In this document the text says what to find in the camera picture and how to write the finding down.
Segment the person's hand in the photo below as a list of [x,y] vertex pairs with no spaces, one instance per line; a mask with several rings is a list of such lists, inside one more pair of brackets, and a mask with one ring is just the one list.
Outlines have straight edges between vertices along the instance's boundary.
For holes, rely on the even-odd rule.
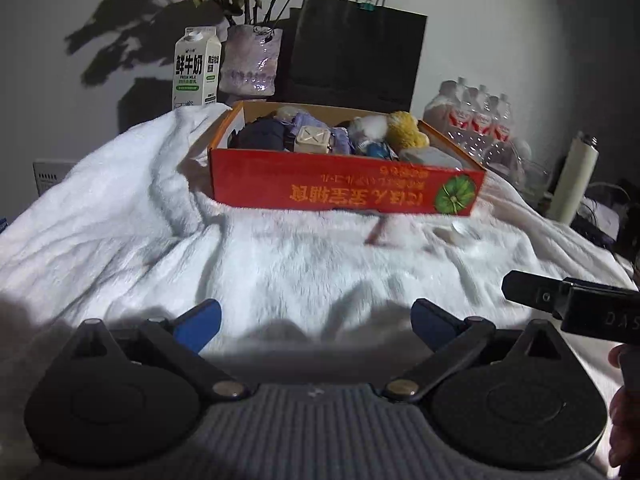
[[622,478],[639,477],[639,348],[620,344],[608,355],[623,374],[624,384],[610,403],[612,431],[608,461]]

